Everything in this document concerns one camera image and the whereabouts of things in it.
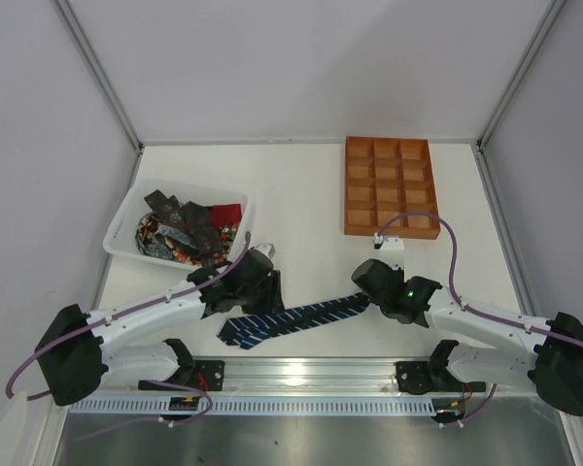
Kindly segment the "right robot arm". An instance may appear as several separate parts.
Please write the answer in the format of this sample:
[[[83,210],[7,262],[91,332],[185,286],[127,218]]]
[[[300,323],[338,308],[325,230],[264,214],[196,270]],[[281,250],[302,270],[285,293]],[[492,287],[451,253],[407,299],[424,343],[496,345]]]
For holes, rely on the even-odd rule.
[[[420,276],[406,279],[378,259],[364,261],[351,280],[387,318],[477,341],[475,347],[455,340],[439,343],[431,366],[441,381],[524,384],[551,407],[583,416],[583,324],[577,317],[475,309],[441,283]]]

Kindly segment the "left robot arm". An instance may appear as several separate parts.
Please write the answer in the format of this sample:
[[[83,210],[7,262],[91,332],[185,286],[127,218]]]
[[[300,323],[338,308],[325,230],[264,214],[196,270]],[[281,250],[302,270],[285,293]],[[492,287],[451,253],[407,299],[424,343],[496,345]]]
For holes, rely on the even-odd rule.
[[[273,245],[257,245],[226,267],[195,270],[145,302],[88,313],[63,308],[35,349],[53,402],[72,405],[101,386],[186,383],[193,364],[179,340],[151,347],[137,341],[235,307],[253,315],[283,311],[274,254]]]

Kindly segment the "navy blue striped tie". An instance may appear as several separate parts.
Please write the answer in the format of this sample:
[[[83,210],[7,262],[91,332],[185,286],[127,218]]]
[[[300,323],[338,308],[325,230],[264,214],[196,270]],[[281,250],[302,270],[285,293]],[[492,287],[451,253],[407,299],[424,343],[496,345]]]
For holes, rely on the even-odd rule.
[[[232,317],[223,323],[217,338],[227,346],[251,350],[267,340],[358,316],[369,305],[368,296],[359,292],[347,297],[286,309],[277,315]]]

